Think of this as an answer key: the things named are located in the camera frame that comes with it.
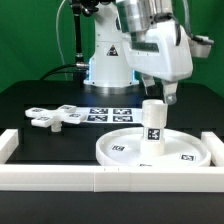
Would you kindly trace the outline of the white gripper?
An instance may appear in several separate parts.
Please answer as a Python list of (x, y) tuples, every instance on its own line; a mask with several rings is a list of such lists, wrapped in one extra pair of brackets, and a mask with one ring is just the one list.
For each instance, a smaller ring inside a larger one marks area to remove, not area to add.
[(143, 32), (140, 34), (143, 36), (140, 41), (134, 40), (137, 33), (122, 34), (123, 48), (130, 68), (144, 73), (141, 74), (141, 80), (145, 93), (148, 96), (153, 94), (153, 77), (163, 79), (164, 102), (168, 105), (177, 101), (177, 81), (190, 77), (193, 71), (188, 37), (183, 27), (180, 27), (180, 31), (179, 45), (176, 45), (174, 20), (158, 23), (154, 28)]

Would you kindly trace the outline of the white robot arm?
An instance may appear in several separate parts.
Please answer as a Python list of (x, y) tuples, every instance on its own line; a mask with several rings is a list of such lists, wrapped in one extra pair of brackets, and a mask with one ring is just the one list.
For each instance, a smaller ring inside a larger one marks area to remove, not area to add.
[(145, 91), (160, 79), (166, 104), (176, 102), (177, 85), (192, 75), (194, 39), (173, 14), (171, 0), (115, 0), (97, 4), (95, 52), (84, 84), (112, 94)]

